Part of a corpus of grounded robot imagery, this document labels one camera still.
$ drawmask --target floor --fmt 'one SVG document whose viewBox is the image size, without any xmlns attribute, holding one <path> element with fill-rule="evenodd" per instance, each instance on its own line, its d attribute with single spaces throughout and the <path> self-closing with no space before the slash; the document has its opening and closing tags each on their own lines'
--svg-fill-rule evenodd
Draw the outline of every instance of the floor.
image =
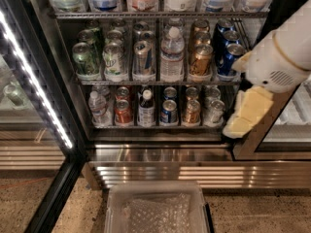
<svg viewBox="0 0 311 233">
<path fill-rule="evenodd" d="M 0 232 L 23 232 L 52 182 L 4 179 L 0 175 Z M 309 233 L 311 192 L 291 190 L 205 190 L 216 233 Z M 104 232 L 107 195 L 79 178 L 53 233 Z"/>
</svg>

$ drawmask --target beverage cooler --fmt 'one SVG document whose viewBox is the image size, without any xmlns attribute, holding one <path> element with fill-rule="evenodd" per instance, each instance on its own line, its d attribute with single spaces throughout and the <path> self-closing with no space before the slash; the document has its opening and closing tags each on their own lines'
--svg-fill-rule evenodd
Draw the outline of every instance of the beverage cooler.
<svg viewBox="0 0 311 233">
<path fill-rule="evenodd" d="M 52 225 L 81 172 L 92 189 L 310 187 L 310 80 L 274 94 L 267 115 L 231 139 L 223 128 L 251 84 L 220 68 L 229 46 L 243 55 L 306 1 L 1 0 L 3 59 L 66 157 L 29 229 Z M 239 40 L 220 50 L 224 21 Z"/>
</svg>

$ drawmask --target green soda can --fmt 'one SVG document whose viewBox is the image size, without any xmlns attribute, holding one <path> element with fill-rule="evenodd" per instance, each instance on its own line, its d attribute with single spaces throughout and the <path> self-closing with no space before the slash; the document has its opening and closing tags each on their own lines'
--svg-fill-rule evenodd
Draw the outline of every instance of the green soda can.
<svg viewBox="0 0 311 233">
<path fill-rule="evenodd" d="M 104 37 L 99 21 L 96 19 L 88 20 L 86 22 L 86 29 L 89 29 L 94 33 L 96 38 L 96 45 L 99 49 L 99 53 L 101 53 L 104 48 Z"/>
<path fill-rule="evenodd" d="M 100 64 L 101 60 L 101 51 L 97 45 L 97 38 L 93 31 L 85 29 L 78 34 L 79 42 L 87 43 L 90 46 L 91 55 L 97 65 Z"/>
<path fill-rule="evenodd" d="M 87 43 L 78 43 L 72 48 L 73 59 L 80 75 L 95 75 L 99 73 L 98 66 L 92 57 Z"/>
</svg>

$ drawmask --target refrigerator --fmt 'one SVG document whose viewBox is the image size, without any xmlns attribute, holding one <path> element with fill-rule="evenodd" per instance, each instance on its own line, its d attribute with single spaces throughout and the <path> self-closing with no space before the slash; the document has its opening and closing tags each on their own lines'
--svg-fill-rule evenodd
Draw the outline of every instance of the refrigerator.
<svg viewBox="0 0 311 233">
<path fill-rule="evenodd" d="M 207 13 L 195 9 L 171 12 L 165 8 L 165 1 L 158 0 L 157 12 L 129 11 L 126 0 L 120 0 L 119 11 L 99 13 L 87 9 L 86 0 L 85 12 L 68 13 L 58 12 L 51 0 L 0 0 L 3 61 L 64 156 L 57 162 L 61 164 L 58 175 L 27 231 L 52 230 L 81 173 L 92 189 L 109 189 L 129 181 L 177 180 L 198 181 L 202 188 L 310 187 L 310 81 L 274 96 L 272 109 L 242 139 L 225 137 L 222 134 L 225 123 L 218 128 L 207 127 L 202 122 L 186 127 L 181 123 L 181 113 L 177 125 L 163 126 L 160 101 L 165 85 L 174 85 L 180 97 L 185 95 L 187 86 L 216 86 L 225 103 L 226 121 L 233 112 L 237 91 L 250 84 L 243 76 L 229 82 L 212 79 L 198 83 L 185 75 L 178 82 L 164 82 L 158 69 L 159 54 L 156 54 L 155 79 L 137 81 L 132 75 L 131 30 L 135 22 L 147 22 L 155 32 L 158 52 L 161 32 L 172 17 L 184 19 L 186 42 L 196 19 L 207 19 L 212 32 L 219 18 L 230 18 L 241 34 L 243 46 L 251 50 L 307 0 L 271 0 L 270 7 L 258 13 L 235 10 Z M 79 32 L 85 29 L 87 21 L 96 19 L 105 34 L 116 18 L 122 18 L 129 29 L 129 44 L 125 46 L 129 51 L 125 61 L 128 79 L 80 80 L 72 53 Z M 133 124 L 117 125 L 113 110 L 110 125 L 93 123 L 88 99 L 95 84 L 108 85 L 112 97 L 119 86 L 131 86 Z M 150 85 L 155 95 L 156 120 L 151 127 L 137 123 L 137 92 L 142 84 Z"/>
</svg>

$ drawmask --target bottle cap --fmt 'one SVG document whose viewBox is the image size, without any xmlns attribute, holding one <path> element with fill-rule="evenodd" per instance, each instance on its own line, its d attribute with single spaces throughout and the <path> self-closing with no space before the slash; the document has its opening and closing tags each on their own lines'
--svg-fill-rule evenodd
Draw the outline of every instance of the bottle cap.
<svg viewBox="0 0 311 233">
<path fill-rule="evenodd" d="M 143 98 L 146 99 L 146 100 L 150 100 L 152 99 L 152 92 L 148 89 L 146 89 L 143 93 Z"/>
<path fill-rule="evenodd" d="M 179 28 L 178 27 L 171 27 L 168 31 L 168 35 L 171 38 L 177 38 L 180 34 Z"/>
<path fill-rule="evenodd" d="M 90 93 L 90 98 L 92 99 L 96 99 L 98 97 L 98 92 L 97 91 L 93 91 Z"/>
</svg>

